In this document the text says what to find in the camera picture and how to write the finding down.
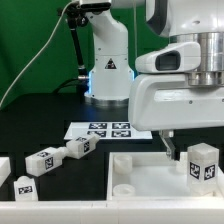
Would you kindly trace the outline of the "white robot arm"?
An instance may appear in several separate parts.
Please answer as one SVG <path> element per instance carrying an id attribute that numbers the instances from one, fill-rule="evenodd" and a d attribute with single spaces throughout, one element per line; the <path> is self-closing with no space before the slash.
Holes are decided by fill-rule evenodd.
<path id="1" fill-rule="evenodd" d="M 177 129 L 224 126 L 224 0 L 137 0 L 146 22 L 169 44 L 135 61 L 126 59 L 127 29 L 110 9 L 130 0 L 93 0 L 87 13 L 93 28 L 95 65 L 85 97 L 102 104 L 127 100 L 128 120 L 139 131 L 157 131 L 167 154 Z"/>

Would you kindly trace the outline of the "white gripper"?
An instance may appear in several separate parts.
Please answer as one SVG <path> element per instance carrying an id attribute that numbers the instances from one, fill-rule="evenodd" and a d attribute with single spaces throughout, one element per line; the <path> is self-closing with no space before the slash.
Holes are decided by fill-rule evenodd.
<path id="1" fill-rule="evenodd" d="M 224 87 L 189 86 L 185 74 L 139 75 L 130 91 L 128 120 L 138 131 L 159 131 L 174 160 L 173 130 L 224 126 Z"/>

